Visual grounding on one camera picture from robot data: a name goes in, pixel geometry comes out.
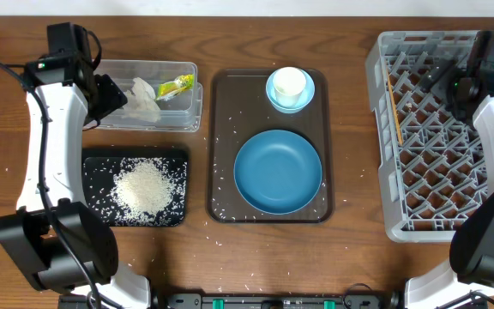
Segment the white tissue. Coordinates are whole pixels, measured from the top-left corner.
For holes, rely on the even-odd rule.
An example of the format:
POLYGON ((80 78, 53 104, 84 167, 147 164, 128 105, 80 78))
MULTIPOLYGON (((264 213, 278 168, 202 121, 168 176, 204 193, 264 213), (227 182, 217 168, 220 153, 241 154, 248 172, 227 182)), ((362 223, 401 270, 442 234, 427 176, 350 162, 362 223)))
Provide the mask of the white tissue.
POLYGON ((128 116, 142 121, 158 122, 160 120, 160 107, 156 103, 154 88, 140 77, 133 79, 131 90, 124 92, 127 103, 123 109, 128 116))

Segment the yellow green snack wrapper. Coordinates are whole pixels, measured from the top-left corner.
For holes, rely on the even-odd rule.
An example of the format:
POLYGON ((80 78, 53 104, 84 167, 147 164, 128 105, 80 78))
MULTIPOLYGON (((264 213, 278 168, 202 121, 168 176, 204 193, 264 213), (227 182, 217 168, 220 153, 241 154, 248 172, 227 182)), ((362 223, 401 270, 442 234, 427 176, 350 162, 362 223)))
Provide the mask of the yellow green snack wrapper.
POLYGON ((193 74, 188 74, 178 76, 171 82, 162 83, 158 86, 156 100, 171 100, 190 89, 193 86, 194 81, 195 76, 193 74))

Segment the wooden chopstick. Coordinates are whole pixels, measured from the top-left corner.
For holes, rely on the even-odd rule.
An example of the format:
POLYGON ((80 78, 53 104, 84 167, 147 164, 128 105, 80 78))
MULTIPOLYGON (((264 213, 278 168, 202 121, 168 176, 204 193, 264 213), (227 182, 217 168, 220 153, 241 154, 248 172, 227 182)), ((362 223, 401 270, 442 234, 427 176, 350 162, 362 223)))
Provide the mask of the wooden chopstick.
POLYGON ((400 122, 398 119, 398 113, 397 113, 397 109, 396 109, 395 95, 394 95, 394 91, 393 91, 392 84, 391 84, 391 75, 389 74, 388 69, 385 68, 385 71, 386 71, 386 75, 387 75, 387 86, 388 86, 388 91, 389 91, 389 97, 391 100, 393 118, 395 121, 395 131, 396 131, 396 135, 397 135, 398 145, 403 146, 404 140, 403 140, 403 137, 401 134, 401 126, 400 126, 400 122))

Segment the light blue small bowl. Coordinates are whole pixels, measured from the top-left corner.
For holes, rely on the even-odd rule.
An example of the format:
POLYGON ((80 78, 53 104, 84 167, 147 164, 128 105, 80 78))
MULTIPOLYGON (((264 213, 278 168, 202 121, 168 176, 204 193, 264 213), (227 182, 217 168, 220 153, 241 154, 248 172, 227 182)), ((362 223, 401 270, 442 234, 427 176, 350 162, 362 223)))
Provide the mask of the light blue small bowl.
POLYGON ((275 71, 270 75, 270 77, 267 79, 266 82, 266 94, 268 96, 268 99, 270 100, 272 106, 278 110, 279 112, 287 113, 287 114, 292 114, 301 111, 304 109, 306 106, 310 104, 312 101, 314 95, 315 95, 315 83, 312 79, 312 77, 304 70, 302 70, 304 73, 304 76, 306 78, 306 87, 304 89, 304 92, 300 95, 299 100, 297 104, 293 108, 285 108, 281 106, 275 97, 274 93, 274 85, 273 85, 273 78, 275 71))

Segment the cream paper cup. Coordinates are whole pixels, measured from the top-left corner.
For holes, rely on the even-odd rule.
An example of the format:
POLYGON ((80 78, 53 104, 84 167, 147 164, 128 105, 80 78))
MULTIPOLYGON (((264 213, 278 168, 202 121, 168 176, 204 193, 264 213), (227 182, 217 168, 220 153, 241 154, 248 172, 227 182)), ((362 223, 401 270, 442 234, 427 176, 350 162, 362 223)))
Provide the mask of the cream paper cup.
POLYGON ((273 78, 277 102, 285 108, 293 108, 306 87, 306 78, 301 69, 284 67, 275 71, 273 78))

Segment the dark blue plate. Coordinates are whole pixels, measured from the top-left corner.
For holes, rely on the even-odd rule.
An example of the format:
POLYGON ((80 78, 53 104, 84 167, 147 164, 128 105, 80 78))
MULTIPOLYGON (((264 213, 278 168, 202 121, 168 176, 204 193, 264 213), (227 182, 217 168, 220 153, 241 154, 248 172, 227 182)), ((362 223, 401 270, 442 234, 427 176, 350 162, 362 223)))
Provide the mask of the dark blue plate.
POLYGON ((234 183, 251 207, 271 215, 289 215, 305 208, 323 179, 319 154, 312 144, 288 130, 266 130, 238 151, 234 183))

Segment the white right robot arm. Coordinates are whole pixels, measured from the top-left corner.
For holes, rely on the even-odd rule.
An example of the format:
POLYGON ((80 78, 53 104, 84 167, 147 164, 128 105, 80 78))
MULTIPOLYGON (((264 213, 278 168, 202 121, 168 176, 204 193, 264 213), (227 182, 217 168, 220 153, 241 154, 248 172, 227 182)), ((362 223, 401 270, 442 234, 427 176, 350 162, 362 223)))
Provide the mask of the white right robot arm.
POLYGON ((406 282, 406 309, 485 308, 494 301, 494 30, 477 33, 465 69, 446 79, 446 107, 479 134, 489 196, 455 232, 449 258, 406 282))

